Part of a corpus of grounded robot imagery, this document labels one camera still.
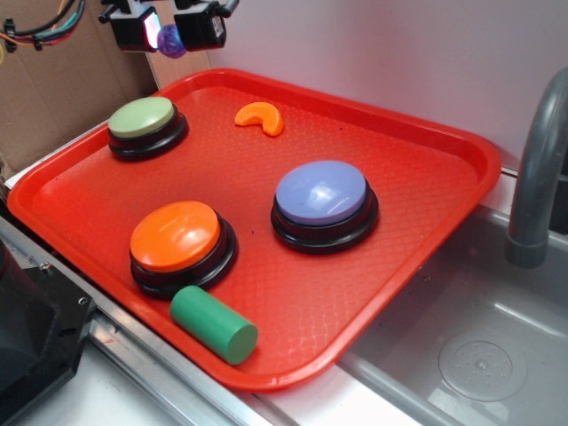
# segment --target gray faucet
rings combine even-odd
[[[541,265],[548,229],[568,233],[568,68],[542,95],[526,141],[511,210],[505,256],[524,268]]]

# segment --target wires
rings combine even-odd
[[[41,50],[43,46],[52,46],[69,38],[83,16],[85,0],[79,0],[76,11],[69,16],[63,25],[59,27],[57,25],[67,16],[75,1],[62,0],[56,16],[37,28],[25,31],[0,30],[0,38],[6,41],[8,52],[14,51],[16,46],[34,47],[36,50]],[[11,24],[13,25],[11,20],[6,20],[4,28],[8,28]]]

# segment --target large round button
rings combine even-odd
[[[134,230],[130,253],[145,269],[174,272],[202,260],[217,244],[221,226],[207,204],[180,201],[157,209]]]
[[[311,162],[278,184],[271,221],[288,247],[335,253],[363,241],[375,228],[379,201],[363,174],[345,162]]]
[[[108,120],[108,146],[122,160],[144,160],[177,146],[189,132],[185,116],[167,98],[134,100]]]
[[[276,189],[284,216],[301,225],[330,225],[353,215],[365,200],[363,174],[345,162],[311,162],[290,171]]]
[[[118,138],[138,138],[160,129],[174,113],[169,99],[137,99],[116,110],[108,120],[108,128]]]
[[[130,237],[130,270],[142,291],[171,299],[180,289],[217,284],[233,267],[237,239],[207,204],[179,201],[145,217]]]

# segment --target sink drain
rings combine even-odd
[[[526,361],[519,349],[486,330],[448,341],[440,352],[439,367],[452,389],[482,402],[510,397],[526,378]]]

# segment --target black machine part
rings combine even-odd
[[[0,241],[0,425],[75,376],[94,309],[56,268],[21,269]]]

